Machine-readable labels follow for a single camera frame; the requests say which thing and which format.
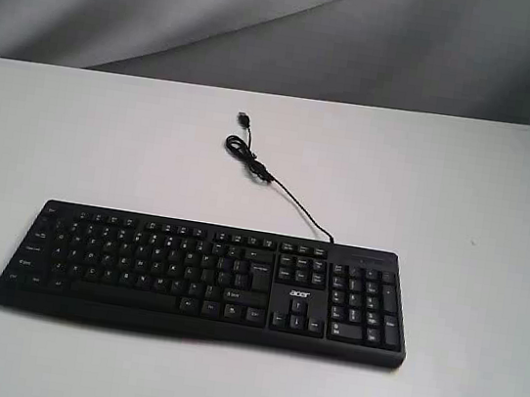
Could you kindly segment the black acer keyboard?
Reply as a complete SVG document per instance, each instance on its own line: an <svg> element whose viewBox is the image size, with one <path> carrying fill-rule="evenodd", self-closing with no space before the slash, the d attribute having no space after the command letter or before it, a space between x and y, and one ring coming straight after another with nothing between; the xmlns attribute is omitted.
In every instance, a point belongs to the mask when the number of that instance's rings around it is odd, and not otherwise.
<svg viewBox="0 0 530 397"><path fill-rule="evenodd" d="M398 257L369 248L49 200L0 275L0 305L395 369Z"/></svg>

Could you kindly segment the grey backdrop cloth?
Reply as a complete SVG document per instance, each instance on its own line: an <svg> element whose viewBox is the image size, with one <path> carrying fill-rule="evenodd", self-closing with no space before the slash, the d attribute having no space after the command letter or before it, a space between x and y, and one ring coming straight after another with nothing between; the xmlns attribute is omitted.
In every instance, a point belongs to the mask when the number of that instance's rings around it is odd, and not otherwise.
<svg viewBox="0 0 530 397"><path fill-rule="evenodd" d="M0 0L0 58L530 125L530 0Z"/></svg>

